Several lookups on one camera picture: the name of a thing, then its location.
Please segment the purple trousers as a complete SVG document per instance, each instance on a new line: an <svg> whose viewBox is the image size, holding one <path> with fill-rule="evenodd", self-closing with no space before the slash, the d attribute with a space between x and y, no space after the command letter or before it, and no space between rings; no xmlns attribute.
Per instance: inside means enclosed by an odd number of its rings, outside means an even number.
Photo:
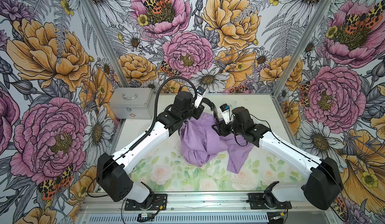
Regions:
<svg viewBox="0 0 385 224"><path fill-rule="evenodd" d="M219 136L212 128L215 123L214 116L209 113L203 113L197 120L192 119L183 123L178 131L181 154L189 164L202 167L219 153L227 151L229 154L227 170L238 174L253 144L234 134Z"/></svg>

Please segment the black leather belt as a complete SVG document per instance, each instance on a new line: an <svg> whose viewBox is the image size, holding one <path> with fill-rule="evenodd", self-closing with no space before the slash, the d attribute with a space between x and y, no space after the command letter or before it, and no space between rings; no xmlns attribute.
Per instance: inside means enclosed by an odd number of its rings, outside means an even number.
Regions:
<svg viewBox="0 0 385 224"><path fill-rule="evenodd" d="M215 106L215 104L210 101L208 98L202 98L202 103L208 105L210 107L210 110L213 112L214 114L214 118L217 122L219 122L219 117L218 117L218 112L217 112L217 108Z"/></svg>

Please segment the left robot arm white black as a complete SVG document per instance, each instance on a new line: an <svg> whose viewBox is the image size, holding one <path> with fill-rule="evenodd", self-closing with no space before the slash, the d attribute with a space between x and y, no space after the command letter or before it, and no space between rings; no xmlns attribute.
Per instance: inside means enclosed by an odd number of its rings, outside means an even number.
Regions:
<svg viewBox="0 0 385 224"><path fill-rule="evenodd" d="M115 202L129 200L142 210L154 202L154 192L144 183L134 182L129 175L157 144L179 131L190 118L198 119L204 107L205 89L198 87L193 95L180 91L174 103L154 117L154 123L143 134L112 155L104 153L98 159L96 181Z"/></svg>

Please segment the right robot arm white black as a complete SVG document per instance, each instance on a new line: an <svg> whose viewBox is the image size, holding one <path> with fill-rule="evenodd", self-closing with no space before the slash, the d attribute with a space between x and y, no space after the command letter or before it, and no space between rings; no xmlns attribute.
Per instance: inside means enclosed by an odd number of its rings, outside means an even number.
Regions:
<svg viewBox="0 0 385 224"><path fill-rule="evenodd" d="M233 110L227 104L220 106L222 120L212 128L220 136L241 136L247 144L253 144L272 153L293 167L304 178L294 184L272 182L264 191L266 206L273 208L278 203L309 202L320 210L327 210L343 189L337 163L329 158L320 158L307 153L278 137L269 125L257 124L244 107Z"/></svg>

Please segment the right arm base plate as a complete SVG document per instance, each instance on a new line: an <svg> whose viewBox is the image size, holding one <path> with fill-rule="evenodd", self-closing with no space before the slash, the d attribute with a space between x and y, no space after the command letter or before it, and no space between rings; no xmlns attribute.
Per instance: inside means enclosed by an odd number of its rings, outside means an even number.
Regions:
<svg viewBox="0 0 385 224"><path fill-rule="evenodd" d="M275 197L263 192L249 193L246 203L252 210L290 210L291 202L279 202Z"/></svg>

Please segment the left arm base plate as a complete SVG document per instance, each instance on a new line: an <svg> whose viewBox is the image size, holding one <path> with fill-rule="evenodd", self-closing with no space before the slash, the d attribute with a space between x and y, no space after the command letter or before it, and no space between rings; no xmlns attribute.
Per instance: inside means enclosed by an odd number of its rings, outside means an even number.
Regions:
<svg viewBox="0 0 385 224"><path fill-rule="evenodd" d="M143 203L134 200L126 200L125 211L165 211L167 194L152 193Z"/></svg>

